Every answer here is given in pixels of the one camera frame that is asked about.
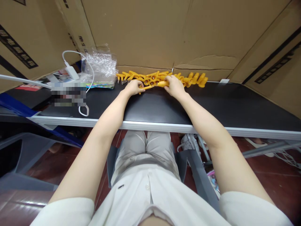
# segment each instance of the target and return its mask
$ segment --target gray chair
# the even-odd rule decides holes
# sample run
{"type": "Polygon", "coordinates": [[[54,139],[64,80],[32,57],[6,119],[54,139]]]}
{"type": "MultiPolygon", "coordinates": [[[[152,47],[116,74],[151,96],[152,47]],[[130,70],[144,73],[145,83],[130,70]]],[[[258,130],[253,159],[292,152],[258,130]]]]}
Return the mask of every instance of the gray chair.
{"type": "Polygon", "coordinates": [[[54,144],[73,144],[41,137],[32,133],[20,133],[0,142],[1,173],[0,190],[41,190],[54,191],[57,185],[25,175],[26,172],[42,157],[54,144]]]}
{"type": "MultiPolygon", "coordinates": [[[[115,171],[115,162],[117,160],[119,151],[120,148],[111,146],[108,154],[107,171],[109,188],[112,187],[111,179],[115,171]]],[[[185,150],[182,152],[175,152],[175,160],[178,166],[179,175],[182,182],[184,182],[187,169],[187,162],[189,161],[193,174],[193,179],[197,187],[198,195],[202,197],[208,204],[210,204],[218,213],[220,213],[219,201],[217,199],[216,193],[207,177],[207,173],[205,171],[203,162],[200,156],[197,154],[196,150],[185,150]]]]}

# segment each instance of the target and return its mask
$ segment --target white shirt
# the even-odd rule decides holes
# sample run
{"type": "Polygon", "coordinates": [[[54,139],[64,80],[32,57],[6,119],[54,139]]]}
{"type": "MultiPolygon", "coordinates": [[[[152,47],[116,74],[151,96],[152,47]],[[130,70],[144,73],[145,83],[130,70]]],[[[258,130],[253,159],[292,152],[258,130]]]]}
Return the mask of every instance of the white shirt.
{"type": "Polygon", "coordinates": [[[154,164],[128,169],[94,212],[88,198],[68,198],[42,209],[36,225],[138,225],[154,214],[171,225],[292,225],[273,204],[242,192],[221,195],[221,214],[171,172],[154,164]]]}

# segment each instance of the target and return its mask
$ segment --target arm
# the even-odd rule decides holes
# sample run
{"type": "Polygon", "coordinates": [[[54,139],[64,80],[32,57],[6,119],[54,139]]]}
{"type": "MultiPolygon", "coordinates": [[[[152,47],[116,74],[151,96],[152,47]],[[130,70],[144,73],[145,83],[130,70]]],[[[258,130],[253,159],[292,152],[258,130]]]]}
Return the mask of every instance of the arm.
{"type": "Polygon", "coordinates": [[[144,92],[141,81],[131,81],[101,115],[49,203],[73,197],[95,200],[101,175],[115,133],[123,121],[125,106],[132,95],[144,92]]]}
{"type": "Polygon", "coordinates": [[[165,90],[180,102],[209,147],[221,194],[240,191],[274,204],[223,125],[185,92],[176,77],[167,76],[166,80],[169,87],[164,87],[165,90]]]}

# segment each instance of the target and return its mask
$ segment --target shirt sleeve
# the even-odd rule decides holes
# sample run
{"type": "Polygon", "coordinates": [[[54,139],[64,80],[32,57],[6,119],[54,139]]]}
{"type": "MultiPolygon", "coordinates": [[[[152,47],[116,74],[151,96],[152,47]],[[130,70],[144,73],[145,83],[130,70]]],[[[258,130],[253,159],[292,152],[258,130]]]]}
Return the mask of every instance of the shirt sleeve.
{"type": "Polygon", "coordinates": [[[84,226],[91,222],[94,202],[89,198],[68,198],[52,202],[37,215],[31,226],[84,226]]]}
{"type": "Polygon", "coordinates": [[[231,191],[219,199],[221,215],[231,225],[289,225],[288,217],[275,205],[254,195],[231,191]]]}

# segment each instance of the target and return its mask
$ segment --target hand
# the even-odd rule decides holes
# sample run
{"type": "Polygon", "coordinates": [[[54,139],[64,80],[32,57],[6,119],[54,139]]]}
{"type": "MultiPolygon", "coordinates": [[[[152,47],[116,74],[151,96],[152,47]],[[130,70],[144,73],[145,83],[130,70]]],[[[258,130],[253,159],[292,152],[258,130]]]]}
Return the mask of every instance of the hand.
{"type": "Polygon", "coordinates": [[[127,84],[127,86],[125,87],[124,91],[129,96],[133,96],[133,95],[136,95],[138,93],[143,93],[145,91],[145,89],[140,89],[139,86],[144,87],[143,86],[143,82],[134,79],[134,80],[130,81],[129,84],[127,84]]]}
{"type": "Polygon", "coordinates": [[[174,98],[178,99],[178,97],[186,93],[182,82],[174,75],[166,76],[165,80],[169,82],[169,87],[164,86],[164,89],[174,98]]]}

